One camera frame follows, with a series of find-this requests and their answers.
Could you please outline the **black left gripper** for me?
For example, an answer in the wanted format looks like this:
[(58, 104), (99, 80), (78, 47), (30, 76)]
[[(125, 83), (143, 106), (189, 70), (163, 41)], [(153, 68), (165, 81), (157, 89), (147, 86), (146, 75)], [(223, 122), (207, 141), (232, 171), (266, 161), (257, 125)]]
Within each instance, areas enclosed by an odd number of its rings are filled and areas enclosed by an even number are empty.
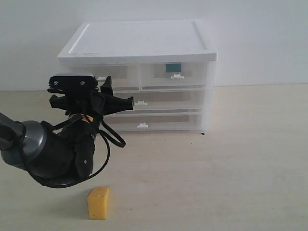
[(97, 86), (87, 93), (52, 93), (50, 105), (52, 108), (65, 110), (66, 115), (83, 113), (91, 117), (104, 117), (132, 110), (134, 99), (116, 97), (112, 88), (112, 79), (108, 76), (100, 87)]

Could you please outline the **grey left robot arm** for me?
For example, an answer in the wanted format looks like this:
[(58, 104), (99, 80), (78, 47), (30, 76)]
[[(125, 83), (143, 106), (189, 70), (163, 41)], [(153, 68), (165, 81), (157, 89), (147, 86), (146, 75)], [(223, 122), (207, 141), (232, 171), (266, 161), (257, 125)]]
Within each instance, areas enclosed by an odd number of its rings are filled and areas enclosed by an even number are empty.
[(40, 185), (68, 188), (97, 176), (93, 171), (95, 140), (123, 148), (126, 142), (104, 122), (106, 115), (132, 110), (134, 99), (116, 97), (112, 79), (102, 85), (92, 74), (56, 74), (49, 79), (50, 106), (64, 110), (67, 119), (13, 121), (0, 116), (0, 155), (26, 171)]

